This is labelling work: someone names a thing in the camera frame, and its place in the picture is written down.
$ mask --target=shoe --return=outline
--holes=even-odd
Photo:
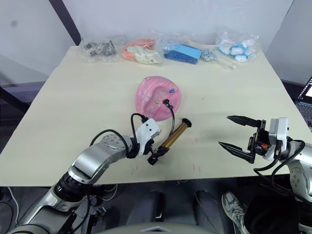
[[[246,210],[230,191],[222,195],[221,203],[226,215],[233,221],[242,234],[250,234],[244,224]]]

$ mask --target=laptop screen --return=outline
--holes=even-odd
[[[306,86],[302,89],[298,96],[301,101],[312,103],[312,77],[308,80]]]

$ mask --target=beige tabletop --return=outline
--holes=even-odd
[[[123,159],[112,164],[98,184],[254,176],[254,167],[269,162],[257,156],[254,165],[249,164],[218,144],[223,141],[246,150],[255,132],[229,121],[228,115],[266,119],[267,128],[271,118],[288,117],[290,136],[312,142],[311,132],[263,53],[227,70],[203,61],[193,65],[165,60],[160,66],[124,60],[85,63],[77,50],[69,49],[2,151],[0,186],[51,186],[101,130],[131,135],[137,87],[154,75],[181,89],[176,126],[185,117],[192,128],[155,166],[148,164],[148,156]],[[156,146],[167,137],[171,119],[159,125],[162,132],[155,138]],[[288,173],[288,168],[280,173]]]

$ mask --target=gold cylinder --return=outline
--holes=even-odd
[[[182,123],[178,126],[178,128],[162,143],[162,147],[170,148],[172,144],[179,138],[179,136],[189,127],[192,126],[192,123],[184,118]]]

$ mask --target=white wall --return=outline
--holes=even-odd
[[[0,0],[0,83],[45,81],[74,45],[47,0]]]
[[[193,32],[214,43],[218,26],[260,35],[266,51],[292,0],[63,0],[82,36],[119,31]]]
[[[306,84],[312,76],[312,0],[294,0],[266,55],[281,79]]]

